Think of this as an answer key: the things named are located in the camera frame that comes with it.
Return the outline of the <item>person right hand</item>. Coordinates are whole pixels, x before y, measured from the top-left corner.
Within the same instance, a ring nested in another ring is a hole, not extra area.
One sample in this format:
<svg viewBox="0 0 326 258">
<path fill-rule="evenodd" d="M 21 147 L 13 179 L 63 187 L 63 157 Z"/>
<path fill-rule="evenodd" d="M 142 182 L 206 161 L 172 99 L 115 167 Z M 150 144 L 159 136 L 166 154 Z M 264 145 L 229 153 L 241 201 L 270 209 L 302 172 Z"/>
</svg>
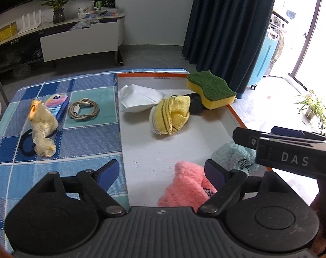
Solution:
<svg viewBox="0 0 326 258">
<path fill-rule="evenodd" d="M 318 234 L 311 246 L 311 252 L 317 257 L 326 257 L 326 219 L 322 216 L 320 193 L 318 193 L 310 205 L 310 208 L 320 217 Z"/>
</svg>

